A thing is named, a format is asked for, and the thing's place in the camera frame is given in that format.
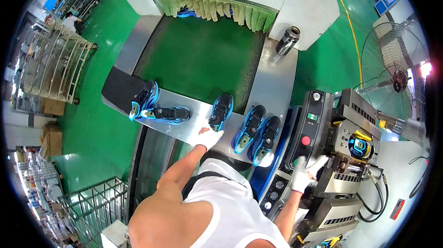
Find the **green conveyor belt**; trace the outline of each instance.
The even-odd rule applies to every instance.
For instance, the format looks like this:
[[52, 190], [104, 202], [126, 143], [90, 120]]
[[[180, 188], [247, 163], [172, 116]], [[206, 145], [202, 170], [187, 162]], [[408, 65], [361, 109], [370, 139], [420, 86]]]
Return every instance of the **green conveyor belt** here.
[[134, 75], [155, 79], [163, 89], [209, 104], [220, 93], [230, 93], [234, 112], [243, 114], [263, 41], [263, 33], [226, 17], [207, 22], [163, 16]]

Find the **yellow floor line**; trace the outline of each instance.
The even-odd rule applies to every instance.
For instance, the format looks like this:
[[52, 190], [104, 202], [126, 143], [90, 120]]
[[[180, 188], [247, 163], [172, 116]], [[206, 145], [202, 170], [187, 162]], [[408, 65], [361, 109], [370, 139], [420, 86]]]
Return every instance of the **yellow floor line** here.
[[345, 8], [346, 16], [348, 17], [349, 25], [351, 26], [352, 36], [354, 37], [354, 42], [355, 42], [355, 49], [357, 50], [358, 69], [360, 72], [360, 84], [363, 84], [362, 63], [360, 61], [360, 52], [358, 52], [358, 45], [357, 45], [357, 39], [355, 38], [354, 28], [352, 28], [351, 18], [349, 17], [349, 13], [345, 7], [345, 3], [343, 3], [343, 0], [340, 0], [340, 1], [341, 1], [341, 4], [343, 5], [343, 8]]

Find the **sneaker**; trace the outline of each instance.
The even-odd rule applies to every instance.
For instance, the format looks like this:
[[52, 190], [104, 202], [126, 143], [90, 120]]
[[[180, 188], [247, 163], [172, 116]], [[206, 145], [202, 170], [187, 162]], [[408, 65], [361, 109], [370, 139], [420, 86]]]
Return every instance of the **sneaker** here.
[[230, 94], [221, 94], [214, 102], [212, 114], [209, 118], [209, 126], [218, 132], [223, 129], [224, 122], [234, 109], [234, 98]]
[[274, 159], [271, 152], [274, 140], [280, 131], [280, 118], [273, 116], [267, 118], [260, 131], [257, 133], [252, 146], [248, 150], [248, 158], [255, 166], [268, 167]]
[[188, 108], [152, 108], [141, 111], [143, 118], [164, 121], [171, 124], [179, 124], [188, 120], [191, 115]]
[[266, 110], [262, 105], [258, 105], [248, 112], [243, 126], [231, 141], [235, 153], [240, 154], [254, 140], [265, 117]]
[[132, 100], [132, 109], [129, 113], [129, 119], [133, 121], [134, 119], [141, 118], [140, 113], [142, 110], [150, 109], [157, 101], [159, 97], [159, 87], [157, 82], [148, 81], [143, 89], [134, 96]]

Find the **work glove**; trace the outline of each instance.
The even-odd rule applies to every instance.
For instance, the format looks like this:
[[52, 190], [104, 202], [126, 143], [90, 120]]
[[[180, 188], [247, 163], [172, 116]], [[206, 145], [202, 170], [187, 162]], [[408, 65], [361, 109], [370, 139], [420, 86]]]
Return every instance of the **work glove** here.
[[318, 170], [328, 162], [329, 157], [326, 155], [321, 155], [317, 158], [317, 160], [308, 168], [303, 168], [304, 163], [306, 162], [305, 156], [300, 156], [297, 159], [296, 169], [292, 174], [292, 184], [291, 190], [298, 191], [304, 193], [307, 185], [310, 182], [314, 182], [316, 180], [315, 175]]
[[198, 136], [195, 139], [195, 145], [203, 145], [206, 147], [206, 151], [211, 149], [222, 137], [224, 131], [214, 131], [209, 126], [208, 120], [205, 119], [202, 124], [202, 129], [198, 132]]

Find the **white tank top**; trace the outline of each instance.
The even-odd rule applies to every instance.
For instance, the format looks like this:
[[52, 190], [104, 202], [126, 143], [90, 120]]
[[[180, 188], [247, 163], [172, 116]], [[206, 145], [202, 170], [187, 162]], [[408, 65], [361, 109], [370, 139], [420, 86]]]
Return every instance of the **white tank top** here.
[[249, 182], [229, 164], [209, 158], [198, 174], [213, 171], [232, 179], [204, 177], [195, 183], [184, 203], [208, 201], [213, 215], [203, 234], [191, 248], [244, 248], [251, 241], [264, 239], [276, 248], [289, 245], [277, 226], [263, 215], [252, 196]]

